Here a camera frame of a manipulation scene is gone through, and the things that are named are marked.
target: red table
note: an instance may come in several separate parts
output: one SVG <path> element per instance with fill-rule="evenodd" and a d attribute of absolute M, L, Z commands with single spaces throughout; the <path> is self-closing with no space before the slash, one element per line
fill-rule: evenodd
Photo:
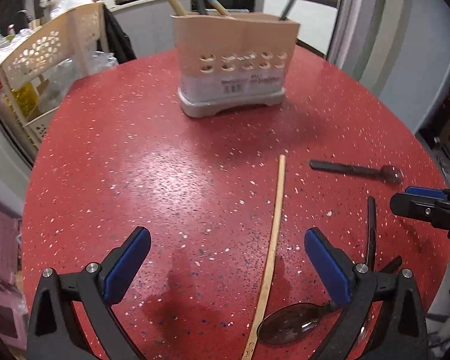
<path fill-rule="evenodd" d="M 176 54 L 166 52 L 72 87 L 42 144 L 25 204 L 29 305 L 44 268 L 78 271 L 143 225 L 151 251 L 114 306 L 125 330 L 148 359 L 239 359 L 270 238 L 277 159 L 286 154 L 267 314 L 299 300 L 328 300 L 304 252 L 309 227 L 363 261 L 367 195 L 377 200 L 377 269 L 401 254 L 430 306 L 450 255 L 446 232 L 395 218 L 388 205 L 408 185 L 444 183 L 413 135 L 375 97 L 301 48 L 281 106 L 194 120 L 179 109 L 178 83 Z M 390 187 L 315 172 L 312 158 L 390 163 L 402 169 L 404 182 Z M 334 321 L 327 318 L 287 348 L 258 345 L 254 356 L 306 359 Z M 89 324 L 85 331 L 102 355 Z"/>

